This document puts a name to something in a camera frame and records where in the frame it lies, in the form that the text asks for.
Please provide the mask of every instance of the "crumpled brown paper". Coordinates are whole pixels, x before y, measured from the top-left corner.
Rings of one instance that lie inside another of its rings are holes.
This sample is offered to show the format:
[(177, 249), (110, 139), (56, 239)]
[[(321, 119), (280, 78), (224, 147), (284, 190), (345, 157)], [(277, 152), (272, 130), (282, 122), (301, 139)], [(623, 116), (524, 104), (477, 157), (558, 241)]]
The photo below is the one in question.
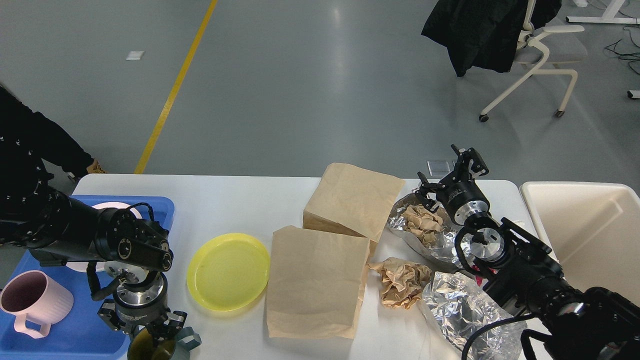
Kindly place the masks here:
[(367, 266), (382, 277), (382, 304), (393, 308), (411, 308), (420, 299), (422, 290), (431, 278), (431, 269), (426, 265), (398, 258), (388, 258), (382, 263)]
[(406, 219), (406, 229), (420, 239), (426, 247), (434, 244), (435, 233), (442, 231), (442, 217), (438, 213), (432, 214), (422, 205), (407, 206), (402, 217)]

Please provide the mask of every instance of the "crumpled aluminum foil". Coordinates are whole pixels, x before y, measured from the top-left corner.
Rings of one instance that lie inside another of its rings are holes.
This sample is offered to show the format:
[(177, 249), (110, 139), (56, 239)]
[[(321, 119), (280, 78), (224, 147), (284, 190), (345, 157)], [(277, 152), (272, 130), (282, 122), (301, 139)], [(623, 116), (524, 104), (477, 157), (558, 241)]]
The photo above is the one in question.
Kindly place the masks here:
[[(415, 252), (427, 259), (430, 266), (435, 266), (435, 270), (451, 272), (457, 268), (462, 268), (454, 246), (454, 240), (462, 226), (454, 224), (449, 216), (445, 215), (443, 217), (443, 230), (440, 233), (436, 233), (436, 242), (430, 247), (425, 247), (416, 235), (404, 230), (406, 219), (402, 217), (402, 214), (409, 205), (420, 205), (420, 200), (414, 194), (416, 190), (417, 188), (413, 189), (411, 193), (394, 204), (387, 219), (387, 227), (392, 233), (403, 239)], [(471, 264), (474, 256), (471, 254), (470, 242), (462, 241), (460, 245), (467, 257), (467, 261)]]
[[(444, 337), (462, 351), (467, 339), (481, 327), (511, 318), (476, 283), (463, 274), (437, 272), (431, 286), (422, 292), (420, 309), (425, 317), (432, 316)], [(473, 360), (512, 360), (520, 356), (520, 334), (525, 322), (503, 325), (478, 337), (469, 351)]]

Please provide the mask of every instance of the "pink mug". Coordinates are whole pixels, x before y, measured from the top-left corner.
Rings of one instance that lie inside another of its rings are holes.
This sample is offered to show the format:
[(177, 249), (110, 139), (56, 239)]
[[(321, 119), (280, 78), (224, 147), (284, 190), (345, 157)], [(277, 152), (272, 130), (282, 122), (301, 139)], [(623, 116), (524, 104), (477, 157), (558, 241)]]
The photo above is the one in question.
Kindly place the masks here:
[[(15, 315), (13, 328), (34, 339), (49, 335), (51, 325), (64, 319), (73, 304), (71, 292), (40, 270), (14, 277), (0, 293), (0, 309)], [(40, 330), (28, 328), (27, 321)]]

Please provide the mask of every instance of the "black coat on chair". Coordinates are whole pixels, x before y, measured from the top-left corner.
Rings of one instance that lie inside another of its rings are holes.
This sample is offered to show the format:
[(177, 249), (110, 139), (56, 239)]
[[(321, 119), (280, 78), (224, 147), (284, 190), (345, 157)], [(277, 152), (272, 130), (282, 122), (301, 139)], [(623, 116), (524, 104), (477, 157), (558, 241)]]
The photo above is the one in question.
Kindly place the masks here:
[[(509, 72), (528, 0), (439, 0), (422, 34), (447, 47), (456, 75), (471, 66)], [(531, 16), (535, 28), (560, 10), (561, 0), (538, 0)]]

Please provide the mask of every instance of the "yellow plastic plate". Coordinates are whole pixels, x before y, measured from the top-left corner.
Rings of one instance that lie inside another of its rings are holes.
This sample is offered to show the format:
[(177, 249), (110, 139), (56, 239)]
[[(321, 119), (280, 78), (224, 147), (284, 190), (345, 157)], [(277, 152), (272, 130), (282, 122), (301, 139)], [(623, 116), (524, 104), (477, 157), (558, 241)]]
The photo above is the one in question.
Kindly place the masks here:
[(187, 286), (202, 306), (231, 311), (248, 305), (269, 279), (269, 253), (253, 236), (220, 235), (204, 244), (191, 259)]

